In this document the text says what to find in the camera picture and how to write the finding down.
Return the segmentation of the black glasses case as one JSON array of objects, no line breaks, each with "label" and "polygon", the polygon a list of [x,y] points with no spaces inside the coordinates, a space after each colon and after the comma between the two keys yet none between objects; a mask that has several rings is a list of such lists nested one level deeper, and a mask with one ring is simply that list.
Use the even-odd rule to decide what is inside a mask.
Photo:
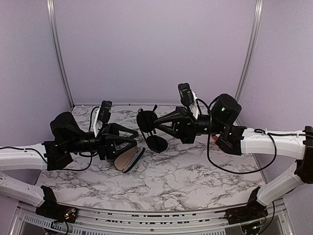
[{"label": "black glasses case", "polygon": [[[137,153],[138,149],[142,149],[140,156],[137,158],[137,160],[133,163],[132,166],[129,166],[129,163],[133,159],[134,155]],[[121,154],[119,157],[117,157],[114,161],[114,167],[118,171],[121,171],[122,173],[127,173],[136,165],[136,163],[142,157],[144,152],[145,152],[145,147],[135,146],[131,148],[130,150],[126,151],[125,153]]]}]

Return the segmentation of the light blue cloth front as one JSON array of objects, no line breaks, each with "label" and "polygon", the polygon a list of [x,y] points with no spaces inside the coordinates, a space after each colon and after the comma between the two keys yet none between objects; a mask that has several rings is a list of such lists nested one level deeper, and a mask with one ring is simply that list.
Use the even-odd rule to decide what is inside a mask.
[{"label": "light blue cloth front", "polygon": [[142,149],[138,149],[137,153],[134,155],[133,159],[131,160],[131,162],[129,163],[129,166],[132,166],[133,163],[137,160],[137,158],[140,156],[141,154],[141,150]]}]

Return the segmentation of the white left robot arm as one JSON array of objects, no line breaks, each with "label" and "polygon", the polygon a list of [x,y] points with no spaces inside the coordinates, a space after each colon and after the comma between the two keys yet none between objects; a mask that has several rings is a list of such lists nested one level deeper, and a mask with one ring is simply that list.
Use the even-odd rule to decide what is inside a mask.
[{"label": "white left robot arm", "polygon": [[82,187],[81,176],[90,172],[94,172],[93,164],[99,166],[102,161],[95,161],[93,157],[88,155],[85,159],[89,159],[85,167],[79,169],[73,168],[77,166],[79,161],[73,161],[67,167],[58,170],[48,171],[47,158],[44,157],[46,153],[45,147],[42,144],[35,144],[22,147],[1,147],[0,148],[0,194],[13,198],[24,203],[39,207],[50,217],[57,218],[62,213],[62,207],[52,199],[44,201],[44,190],[41,186],[31,185],[18,180],[17,178],[8,176],[5,171],[8,170],[25,170],[35,169],[45,173],[55,173],[56,177],[63,176],[62,183],[66,185],[65,190],[53,190],[57,202],[61,203],[63,199],[84,198],[82,194],[74,196],[74,191],[68,189],[73,186]]}]

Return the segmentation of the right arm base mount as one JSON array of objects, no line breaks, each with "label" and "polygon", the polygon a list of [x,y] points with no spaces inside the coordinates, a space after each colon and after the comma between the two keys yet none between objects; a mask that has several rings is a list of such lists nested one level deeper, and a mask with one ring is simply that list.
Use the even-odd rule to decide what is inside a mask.
[{"label": "right arm base mount", "polygon": [[268,216],[266,206],[263,206],[257,201],[257,193],[259,189],[260,187],[257,187],[251,192],[245,206],[230,208],[225,211],[224,217],[228,220],[229,225],[248,222]]}]

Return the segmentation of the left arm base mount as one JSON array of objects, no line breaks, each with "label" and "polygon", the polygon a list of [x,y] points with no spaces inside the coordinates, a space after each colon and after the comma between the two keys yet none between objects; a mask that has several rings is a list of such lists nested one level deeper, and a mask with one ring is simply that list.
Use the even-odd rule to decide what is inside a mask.
[{"label": "left arm base mount", "polygon": [[75,223],[78,209],[72,206],[61,205],[57,202],[53,190],[46,186],[41,186],[44,193],[44,202],[36,208],[35,213],[57,221]]}]

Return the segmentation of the black rimless sunglasses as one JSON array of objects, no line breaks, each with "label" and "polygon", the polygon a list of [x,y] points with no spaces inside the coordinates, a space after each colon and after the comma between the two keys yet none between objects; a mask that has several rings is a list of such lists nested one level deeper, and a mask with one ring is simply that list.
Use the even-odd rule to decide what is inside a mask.
[{"label": "black rimless sunglasses", "polygon": [[154,121],[157,120],[156,109],[157,105],[152,110],[143,110],[140,108],[136,116],[136,122],[148,148],[153,152],[161,153],[167,149],[168,142],[157,135],[156,128],[154,127]]}]

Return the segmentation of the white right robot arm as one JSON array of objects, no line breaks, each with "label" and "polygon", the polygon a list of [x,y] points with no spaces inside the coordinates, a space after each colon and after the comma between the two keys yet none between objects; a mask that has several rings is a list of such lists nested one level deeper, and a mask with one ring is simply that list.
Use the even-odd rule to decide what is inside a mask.
[{"label": "white right robot arm", "polygon": [[173,112],[160,117],[153,126],[183,143],[192,143],[196,135],[217,135],[216,145],[225,153],[272,154],[287,156],[295,162],[268,184],[255,189],[242,215],[253,219],[275,199],[303,184],[313,182],[313,128],[303,131],[271,132],[260,128],[235,126],[240,104],[228,94],[221,94],[207,106],[207,115],[194,117],[191,110],[177,107]]}]

